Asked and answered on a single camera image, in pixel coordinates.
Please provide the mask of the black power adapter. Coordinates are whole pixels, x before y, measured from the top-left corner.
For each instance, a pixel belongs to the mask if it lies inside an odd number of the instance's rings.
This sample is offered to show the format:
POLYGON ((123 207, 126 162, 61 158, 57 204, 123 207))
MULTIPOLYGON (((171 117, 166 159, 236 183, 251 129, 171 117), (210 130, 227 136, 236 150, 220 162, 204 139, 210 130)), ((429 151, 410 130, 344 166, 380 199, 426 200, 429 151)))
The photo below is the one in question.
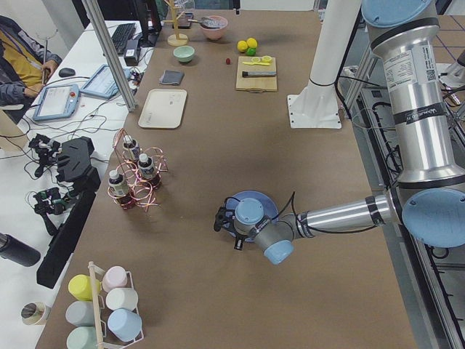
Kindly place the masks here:
POLYGON ((124 62, 126 66, 137 66, 140 59, 140 46, 138 39, 130 39, 126 43, 124 62))

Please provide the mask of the teach pendant tablet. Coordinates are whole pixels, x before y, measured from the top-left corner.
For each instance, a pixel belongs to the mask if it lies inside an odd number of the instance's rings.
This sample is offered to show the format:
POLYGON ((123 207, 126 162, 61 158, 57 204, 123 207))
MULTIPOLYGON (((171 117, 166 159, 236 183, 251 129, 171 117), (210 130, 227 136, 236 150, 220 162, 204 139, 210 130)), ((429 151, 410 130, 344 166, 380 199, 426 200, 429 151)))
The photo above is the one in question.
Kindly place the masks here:
POLYGON ((45 87, 39 95, 39 106, 33 114, 34 121, 66 119, 73 115, 79 101, 77 84, 45 87))

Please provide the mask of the yellow cup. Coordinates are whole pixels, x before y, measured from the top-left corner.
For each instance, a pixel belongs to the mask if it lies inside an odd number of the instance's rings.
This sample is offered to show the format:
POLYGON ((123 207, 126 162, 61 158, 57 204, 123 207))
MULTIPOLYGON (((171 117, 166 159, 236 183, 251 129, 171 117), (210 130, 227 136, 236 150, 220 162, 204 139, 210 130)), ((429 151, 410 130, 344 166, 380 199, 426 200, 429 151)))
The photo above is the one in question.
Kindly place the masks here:
POLYGON ((68 291, 79 301, 92 301, 91 279, 84 274, 78 274, 69 281, 68 291))

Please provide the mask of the black computer mouse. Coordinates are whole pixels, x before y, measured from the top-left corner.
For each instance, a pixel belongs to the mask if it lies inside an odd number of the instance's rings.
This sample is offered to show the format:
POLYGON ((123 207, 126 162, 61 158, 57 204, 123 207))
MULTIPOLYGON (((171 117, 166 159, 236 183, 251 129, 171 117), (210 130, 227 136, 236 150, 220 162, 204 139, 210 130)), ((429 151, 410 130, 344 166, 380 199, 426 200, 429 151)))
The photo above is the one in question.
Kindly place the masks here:
POLYGON ((76 75, 76 71, 72 68, 61 68, 58 72, 60 78, 67 78, 76 75))

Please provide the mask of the beige tray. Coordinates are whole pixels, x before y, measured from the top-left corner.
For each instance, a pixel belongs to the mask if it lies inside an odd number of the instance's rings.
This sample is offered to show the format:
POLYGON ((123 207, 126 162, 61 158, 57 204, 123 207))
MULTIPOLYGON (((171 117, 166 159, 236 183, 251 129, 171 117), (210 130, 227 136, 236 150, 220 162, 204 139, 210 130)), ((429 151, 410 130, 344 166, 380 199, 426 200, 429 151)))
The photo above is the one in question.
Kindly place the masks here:
POLYGON ((148 92, 138 125, 146 129, 176 129, 187 99, 184 89, 152 89, 148 92))

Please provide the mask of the grey folded cloth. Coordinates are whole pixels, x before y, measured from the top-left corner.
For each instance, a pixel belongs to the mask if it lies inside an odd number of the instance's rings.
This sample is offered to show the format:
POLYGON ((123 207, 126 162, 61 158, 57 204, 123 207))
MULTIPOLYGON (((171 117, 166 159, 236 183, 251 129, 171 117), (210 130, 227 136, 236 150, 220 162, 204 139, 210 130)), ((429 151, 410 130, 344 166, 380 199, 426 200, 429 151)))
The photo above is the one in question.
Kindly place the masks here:
POLYGON ((159 79, 160 84, 168 86, 179 86, 185 74, 181 71, 165 70, 159 79))

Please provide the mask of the wooden mug tree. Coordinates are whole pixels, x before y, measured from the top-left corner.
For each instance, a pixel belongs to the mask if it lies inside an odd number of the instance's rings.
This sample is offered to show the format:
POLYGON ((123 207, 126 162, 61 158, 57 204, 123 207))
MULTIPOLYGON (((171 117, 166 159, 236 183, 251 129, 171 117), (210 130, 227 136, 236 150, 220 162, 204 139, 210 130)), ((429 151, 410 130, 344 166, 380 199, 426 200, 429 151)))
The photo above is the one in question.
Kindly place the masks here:
POLYGON ((187 45, 189 38, 187 35, 183 34, 179 30, 179 19, 185 14, 181 7, 175 5, 174 0, 164 0, 167 4, 170 13, 171 19, 164 20, 164 23, 171 23, 173 25, 174 34, 170 35, 167 39, 167 42, 172 47, 181 47, 187 45))

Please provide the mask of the dark bottle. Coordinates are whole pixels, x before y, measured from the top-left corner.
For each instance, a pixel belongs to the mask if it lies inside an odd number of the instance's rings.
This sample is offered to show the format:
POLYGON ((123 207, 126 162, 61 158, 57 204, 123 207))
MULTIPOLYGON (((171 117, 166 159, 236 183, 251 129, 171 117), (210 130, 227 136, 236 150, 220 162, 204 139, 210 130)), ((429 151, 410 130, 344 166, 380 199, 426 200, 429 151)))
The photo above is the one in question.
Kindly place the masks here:
POLYGON ((122 198, 129 193, 129 186, 126 178, 116 169, 109 172, 108 184, 112 194, 116 198, 122 198))
POLYGON ((137 161, 140 156, 140 146, 137 140, 130 135, 124 135, 123 147, 129 152, 129 158, 133 161, 137 161))
POLYGON ((137 162, 137 166, 142 177, 145 180, 153 180, 156 176, 155 165, 153 159, 146 153, 141 153, 137 162))

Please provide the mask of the green lime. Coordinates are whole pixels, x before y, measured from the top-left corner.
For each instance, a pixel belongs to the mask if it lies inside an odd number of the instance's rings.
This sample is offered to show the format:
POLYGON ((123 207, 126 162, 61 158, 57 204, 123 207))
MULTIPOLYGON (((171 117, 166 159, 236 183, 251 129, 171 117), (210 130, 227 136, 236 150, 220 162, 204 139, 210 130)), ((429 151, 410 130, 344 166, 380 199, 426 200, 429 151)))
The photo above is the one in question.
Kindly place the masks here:
POLYGON ((246 51, 246 54, 250 57, 253 57, 256 54, 256 49, 249 47, 246 51))

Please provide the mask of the pink bowl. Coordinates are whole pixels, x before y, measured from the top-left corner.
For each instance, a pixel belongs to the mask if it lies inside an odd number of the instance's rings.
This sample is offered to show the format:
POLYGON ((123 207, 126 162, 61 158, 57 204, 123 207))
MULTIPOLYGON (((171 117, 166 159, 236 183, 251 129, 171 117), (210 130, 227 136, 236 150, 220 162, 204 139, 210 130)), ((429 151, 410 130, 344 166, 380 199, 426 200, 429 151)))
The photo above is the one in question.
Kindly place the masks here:
POLYGON ((212 41, 221 39, 228 26, 228 20, 219 15, 210 15, 201 18, 203 35, 212 41))

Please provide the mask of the wooden cutting board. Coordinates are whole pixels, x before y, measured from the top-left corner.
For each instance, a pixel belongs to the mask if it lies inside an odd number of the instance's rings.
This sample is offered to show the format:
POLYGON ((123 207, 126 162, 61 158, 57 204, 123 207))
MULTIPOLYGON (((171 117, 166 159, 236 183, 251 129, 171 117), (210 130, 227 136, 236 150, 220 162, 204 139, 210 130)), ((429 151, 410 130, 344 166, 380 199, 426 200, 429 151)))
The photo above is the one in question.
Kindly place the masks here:
POLYGON ((274 57, 238 58, 235 89, 247 92, 277 92, 277 66, 274 57))

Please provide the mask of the blue round plate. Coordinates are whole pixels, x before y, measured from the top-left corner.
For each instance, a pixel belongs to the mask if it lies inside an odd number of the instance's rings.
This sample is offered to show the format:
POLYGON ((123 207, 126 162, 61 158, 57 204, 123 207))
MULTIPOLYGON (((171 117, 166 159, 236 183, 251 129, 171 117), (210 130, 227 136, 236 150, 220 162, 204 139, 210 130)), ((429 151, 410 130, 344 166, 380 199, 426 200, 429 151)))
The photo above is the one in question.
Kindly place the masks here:
POLYGON ((225 229, 234 238, 237 234, 246 237, 245 242, 252 243, 254 237, 250 237, 249 231, 264 218, 270 218, 272 222, 278 220, 278 208, 274 201, 265 194, 255 190, 245 190, 228 196, 220 207, 218 214, 221 228, 225 229))

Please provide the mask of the lemon slices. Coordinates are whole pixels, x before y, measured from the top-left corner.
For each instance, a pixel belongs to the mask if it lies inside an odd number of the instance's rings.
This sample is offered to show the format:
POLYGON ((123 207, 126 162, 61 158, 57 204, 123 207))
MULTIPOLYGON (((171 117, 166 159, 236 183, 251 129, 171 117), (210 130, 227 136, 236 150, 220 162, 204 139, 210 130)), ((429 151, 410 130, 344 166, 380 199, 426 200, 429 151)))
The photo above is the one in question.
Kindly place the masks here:
POLYGON ((244 65, 261 65, 261 66, 271 66, 272 57, 265 55, 261 57, 251 57, 249 60, 244 60, 244 65))

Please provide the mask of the green bowl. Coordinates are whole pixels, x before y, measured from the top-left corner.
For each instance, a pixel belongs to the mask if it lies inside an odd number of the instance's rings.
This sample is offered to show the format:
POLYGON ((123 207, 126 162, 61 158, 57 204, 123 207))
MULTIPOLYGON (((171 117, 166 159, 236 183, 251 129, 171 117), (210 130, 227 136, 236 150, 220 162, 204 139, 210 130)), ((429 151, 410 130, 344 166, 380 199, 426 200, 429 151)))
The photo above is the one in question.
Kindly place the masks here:
POLYGON ((173 55, 180 63, 188 63, 194 58, 195 49, 188 45, 180 46, 174 49, 173 55))

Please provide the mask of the pink cup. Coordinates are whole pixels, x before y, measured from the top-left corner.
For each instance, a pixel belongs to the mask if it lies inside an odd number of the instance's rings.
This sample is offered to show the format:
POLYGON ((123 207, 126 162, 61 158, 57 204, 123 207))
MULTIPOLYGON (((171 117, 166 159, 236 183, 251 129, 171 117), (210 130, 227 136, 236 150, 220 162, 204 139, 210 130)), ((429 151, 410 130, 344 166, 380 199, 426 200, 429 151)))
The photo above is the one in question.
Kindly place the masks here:
POLYGON ((115 288, 125 287, 127 285, 128 278, 126 270, 119 266, 113 266, 109 268, 102 279, 102 288, 106 292, 110 292, 115 288))

